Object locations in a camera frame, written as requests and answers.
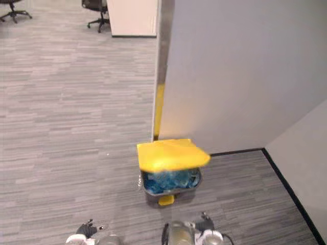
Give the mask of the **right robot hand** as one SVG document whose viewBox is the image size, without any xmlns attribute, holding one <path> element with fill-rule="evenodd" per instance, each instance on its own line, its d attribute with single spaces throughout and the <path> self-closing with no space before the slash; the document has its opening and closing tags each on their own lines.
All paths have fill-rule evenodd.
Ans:
<svg viewBox="0 0 327 245">
<path fill-rule="evenodd" d="M 200 232 L 204 232 L 205 230 L 213 230 L 215 228 L 214 222 L 212 219 L 207 215 L 206 212 L 201 213 L 201 221 L 197 221 L 195 223 L 195 228 Z"/>
</svg>

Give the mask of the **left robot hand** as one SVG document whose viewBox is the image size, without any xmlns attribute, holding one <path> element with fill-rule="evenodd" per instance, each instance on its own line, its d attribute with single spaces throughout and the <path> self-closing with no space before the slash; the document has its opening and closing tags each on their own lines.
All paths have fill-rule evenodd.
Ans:
<svg viewBox="0 0 327 245">
<path fill-rule="evenodd" d="M 87 238 L 91 238 L 93 235 L 99 231 L 105 230 L 105 225 L 94 226 L 93 219 L 89 219 L 87 222 L 83 223 L 77 230 L 76 234 L 85 235 Z"/>
</svg>

